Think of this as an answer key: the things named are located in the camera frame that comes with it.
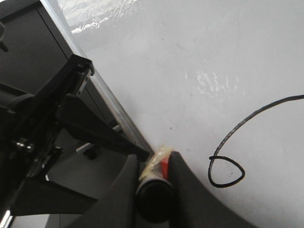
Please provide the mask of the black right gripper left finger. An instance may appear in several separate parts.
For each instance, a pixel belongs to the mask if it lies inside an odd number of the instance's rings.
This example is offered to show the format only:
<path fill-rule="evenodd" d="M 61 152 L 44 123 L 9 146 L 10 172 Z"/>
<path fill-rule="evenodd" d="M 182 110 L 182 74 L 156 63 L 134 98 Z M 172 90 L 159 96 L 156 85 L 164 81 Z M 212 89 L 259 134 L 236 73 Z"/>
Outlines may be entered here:
<path fill-rule="evenodd" d="M 138 186 L 139 162 L 135 155 L 127 160 L 109 188 L 85 214 L 69 228 L 133 228 L 135 225 L 135 191 Z"/>

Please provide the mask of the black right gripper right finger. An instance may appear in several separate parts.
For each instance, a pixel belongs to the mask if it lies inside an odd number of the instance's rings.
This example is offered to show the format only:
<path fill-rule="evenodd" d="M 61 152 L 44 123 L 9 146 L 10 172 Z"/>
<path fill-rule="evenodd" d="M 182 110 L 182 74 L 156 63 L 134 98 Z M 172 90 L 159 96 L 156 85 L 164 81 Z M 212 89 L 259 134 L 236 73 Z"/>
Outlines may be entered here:
<path fill-rule="evenodd" d="M 179 152 L 170 155 L 168 177 L 175 190 L 170 228 L 254 227 L 214 197 Z"/>

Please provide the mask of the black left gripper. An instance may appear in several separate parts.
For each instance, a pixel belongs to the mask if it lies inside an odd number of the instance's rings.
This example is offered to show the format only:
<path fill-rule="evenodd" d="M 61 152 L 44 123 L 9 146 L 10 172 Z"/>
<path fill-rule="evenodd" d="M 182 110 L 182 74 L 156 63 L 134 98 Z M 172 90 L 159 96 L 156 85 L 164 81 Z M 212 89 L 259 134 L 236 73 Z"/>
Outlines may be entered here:
<path fill-rule="evenodd" d="M 35 94 L 7 85 L 0 104 L 0 213 L 12 216 L 82 214 L 95 199 L 45 179 L 62 149 L 62 129 L 74 138 L 129 155 L 141 162 L 149 153 L 102 121 L 81 99 L 94 74 L 91 60 L 72 55 Z"/>

